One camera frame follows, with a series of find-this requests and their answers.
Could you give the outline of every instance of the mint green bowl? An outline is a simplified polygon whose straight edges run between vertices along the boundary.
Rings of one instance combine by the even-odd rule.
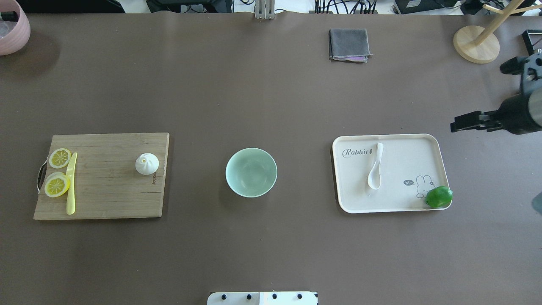
[[[267,193],[277,176],[273,157],[259,148],[236,152],[226,165],[226,181],[238,195],[254,198]]]

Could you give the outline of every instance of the white spoon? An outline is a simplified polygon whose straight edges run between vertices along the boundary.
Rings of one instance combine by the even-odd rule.
[[[378,142],[376,145],[376,159],[375,164],[371,168],[371,171],[369,172],[369,176],[367,177],[367,184],[372,189],[379,189],[380,188],[380,161],[382,159],[382,151],[384,150],[384,144]]]

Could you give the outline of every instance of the bowl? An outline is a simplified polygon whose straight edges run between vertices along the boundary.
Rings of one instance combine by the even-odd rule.
[[[259,148],[245,148],[236,152],[226,165],[226,181],[238,195],[259,197],[275,185],[276,163],[273,157]]]
[[[30,37],[30,24],[23,9],[15,0],[0,0],[0,11],[16,11],[19,21],[0,39],[0,55],[8,55],[22,49]]]

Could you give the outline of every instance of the gray cloth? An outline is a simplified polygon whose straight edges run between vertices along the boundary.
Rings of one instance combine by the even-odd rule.
[[[330,30],[330,59],[367,62],[369,55],[366,29]]]

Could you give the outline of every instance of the wooden cutting board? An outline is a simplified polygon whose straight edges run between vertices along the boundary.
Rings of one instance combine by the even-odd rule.
[[[77,153],[75,165],[75,213],[66,214],[67,193],[51,198],[45,183],[37,198],[34,219],[107,219],[161,217],[167,168],[169,134],[55,135],[50,154],[58,148]],[[160,165],[151,175],[136,171],[143,153],[158,157]],[[47,176],[66,167],[52,168]]]

